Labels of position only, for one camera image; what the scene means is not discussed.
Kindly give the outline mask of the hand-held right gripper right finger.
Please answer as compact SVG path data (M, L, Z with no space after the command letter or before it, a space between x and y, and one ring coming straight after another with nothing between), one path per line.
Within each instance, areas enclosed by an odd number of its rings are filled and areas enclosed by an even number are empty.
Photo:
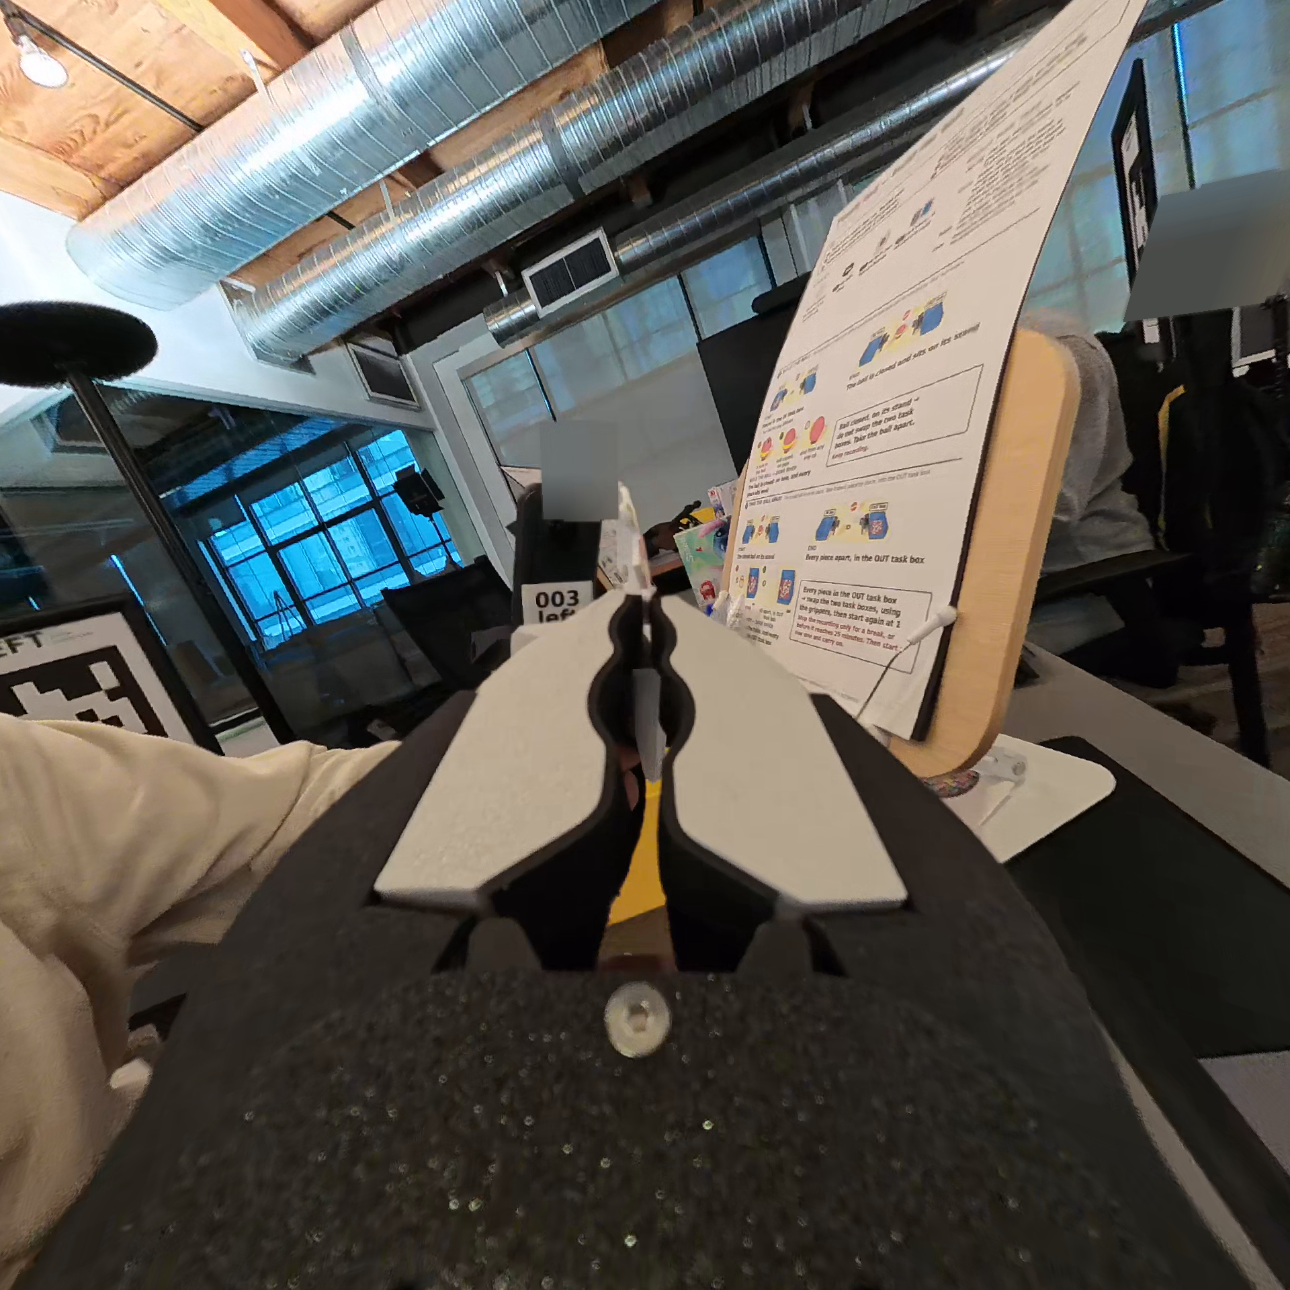
M909 891L808 689L678 596L650 610L664 729L659 875L678 966Z

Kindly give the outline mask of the clipboard with white paper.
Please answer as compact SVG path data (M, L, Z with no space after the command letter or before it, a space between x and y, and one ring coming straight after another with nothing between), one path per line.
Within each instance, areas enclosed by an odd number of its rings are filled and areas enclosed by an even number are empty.
M831 222L729 531L737 630L884 733L929 717L999 386L1146 2L1070 2Z

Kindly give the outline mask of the person's left forearm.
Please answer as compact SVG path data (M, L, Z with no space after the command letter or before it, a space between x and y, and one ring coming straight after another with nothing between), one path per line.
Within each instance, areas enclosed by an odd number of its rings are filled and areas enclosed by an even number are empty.
M148 1078L140 975L216 943L396 744L224 757L103 721L1 717L1 1287L88 1188Z

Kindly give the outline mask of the board with black square marker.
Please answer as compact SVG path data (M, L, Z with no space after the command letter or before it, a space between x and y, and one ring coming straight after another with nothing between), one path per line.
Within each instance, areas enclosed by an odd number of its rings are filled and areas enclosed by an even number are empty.
M106 724L221 753L162 638L130 596L1 617L1 713Z

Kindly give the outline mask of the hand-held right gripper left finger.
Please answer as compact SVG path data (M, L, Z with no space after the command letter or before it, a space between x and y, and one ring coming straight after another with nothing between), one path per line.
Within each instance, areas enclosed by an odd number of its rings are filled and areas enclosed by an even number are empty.
M470 697L377 897L510 919L543 968L594 968L640 836L620 764L640 648L638 595L535 628Z

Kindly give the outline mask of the black round lamp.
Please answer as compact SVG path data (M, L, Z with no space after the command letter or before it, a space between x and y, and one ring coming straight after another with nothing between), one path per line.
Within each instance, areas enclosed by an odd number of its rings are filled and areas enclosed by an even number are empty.
M146 368L153 331L90 303L1 305L1 618L130 600L199 716L290 727L130 446L109 393Z

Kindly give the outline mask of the white stand base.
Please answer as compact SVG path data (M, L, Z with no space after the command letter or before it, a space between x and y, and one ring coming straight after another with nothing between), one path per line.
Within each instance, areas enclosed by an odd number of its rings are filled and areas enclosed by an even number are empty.
M944 777L933 793L995 863L1007 865L1114 788L1105 766L1002 733L977 766Z

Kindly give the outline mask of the white puzzle piece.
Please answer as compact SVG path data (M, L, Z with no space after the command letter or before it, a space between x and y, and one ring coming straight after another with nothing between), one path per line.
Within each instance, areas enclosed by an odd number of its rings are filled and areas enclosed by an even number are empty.
M637 508L626 482L619 482L617 534L617 561L622 572L620 589L626 593L626 607L634 615L626 645L628 721L642 780L644 784L655 784L662 775L664 733L659 712L660 675L654 667L654 644L650 638L654 582Z

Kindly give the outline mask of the silver ventilation duct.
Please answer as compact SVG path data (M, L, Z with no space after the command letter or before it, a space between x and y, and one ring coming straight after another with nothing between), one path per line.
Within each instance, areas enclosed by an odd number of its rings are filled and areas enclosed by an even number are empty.
M377 2L61 233L74 297L225 300L290 368L672 214L1062 2Z

